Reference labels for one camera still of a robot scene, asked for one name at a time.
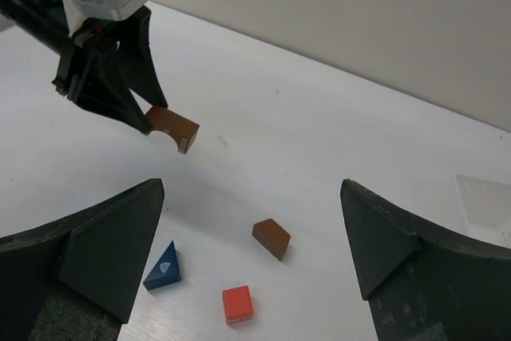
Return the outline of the brown wedge wood block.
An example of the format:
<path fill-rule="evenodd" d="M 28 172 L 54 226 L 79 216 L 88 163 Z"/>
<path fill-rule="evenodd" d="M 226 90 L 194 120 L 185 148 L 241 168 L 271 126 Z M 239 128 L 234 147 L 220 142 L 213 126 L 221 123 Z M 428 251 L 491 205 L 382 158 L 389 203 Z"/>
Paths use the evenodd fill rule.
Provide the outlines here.
<path fill-rule="evenodd" d="M 272 218 L 255 223 L 252 236 L 278 261 L 285 257 L 291 241 L 291 235 Z"/>

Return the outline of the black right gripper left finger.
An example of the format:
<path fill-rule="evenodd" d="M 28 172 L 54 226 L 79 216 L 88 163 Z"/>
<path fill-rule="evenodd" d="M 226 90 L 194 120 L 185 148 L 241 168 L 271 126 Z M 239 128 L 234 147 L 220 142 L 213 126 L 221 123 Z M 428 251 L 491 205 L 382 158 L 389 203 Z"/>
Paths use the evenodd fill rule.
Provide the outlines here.
<path fill-rule="evenodd" d="M 1 239 L 3 340 L 116 340 L 131 316 L 164 186 L 148 179 Z"/>

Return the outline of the white perforated plastic basket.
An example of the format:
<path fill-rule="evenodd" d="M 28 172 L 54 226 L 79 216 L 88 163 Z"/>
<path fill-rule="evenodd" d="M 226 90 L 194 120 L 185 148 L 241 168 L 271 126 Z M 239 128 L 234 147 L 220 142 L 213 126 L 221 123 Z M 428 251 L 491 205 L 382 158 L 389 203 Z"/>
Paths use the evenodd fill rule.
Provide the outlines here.
<path fill-rule="evenodd" d="M 510 184 L 456 175 L 469 235 L 510 248 Z"/>

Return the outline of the brown arch wood block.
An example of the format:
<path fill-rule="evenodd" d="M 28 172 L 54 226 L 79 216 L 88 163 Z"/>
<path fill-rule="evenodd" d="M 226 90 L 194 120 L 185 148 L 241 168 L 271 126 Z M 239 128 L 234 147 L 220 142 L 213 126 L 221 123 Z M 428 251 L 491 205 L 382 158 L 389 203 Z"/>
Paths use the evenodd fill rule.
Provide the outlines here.
<path fill-rule="evenodd" d="M 176 142 L 178 152 L 184 155 L 191 148 L 200 129 L 196 122 L 159 105 L 153 106 L 145 116 L 152 131 L 160 131 L 170 136 Z"/>

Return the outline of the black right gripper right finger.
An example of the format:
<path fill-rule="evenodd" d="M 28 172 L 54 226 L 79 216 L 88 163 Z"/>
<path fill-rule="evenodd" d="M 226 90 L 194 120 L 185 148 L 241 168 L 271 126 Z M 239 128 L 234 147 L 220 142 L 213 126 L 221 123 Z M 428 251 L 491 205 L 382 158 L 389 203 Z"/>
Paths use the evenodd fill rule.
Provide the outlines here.
<path fill-rule="evenodd" d="M 408 212 L 354 180 L 340 189 L 362 298 L 380 340 L 508 340 L 510 250 Z"/>

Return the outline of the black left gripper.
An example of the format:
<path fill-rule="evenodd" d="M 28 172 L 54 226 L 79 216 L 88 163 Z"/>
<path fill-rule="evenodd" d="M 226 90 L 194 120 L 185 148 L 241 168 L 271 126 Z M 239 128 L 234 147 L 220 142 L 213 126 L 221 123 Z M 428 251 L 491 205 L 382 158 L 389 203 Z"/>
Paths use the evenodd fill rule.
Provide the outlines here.
<path fill-rule="evenodd" d="M 62 0 L 1 0 L 1 15 L 61 55 L 53 80 L 59 94 L 87 112 L 120 121 L 143 134 L 152 130 L 121 76 L 117 45 L 77 46 L 69 36 Z M 132 90 L 150 105 L 167 108 L 150 50 L 150 18 L 148 7 L 129 18 Z"/>

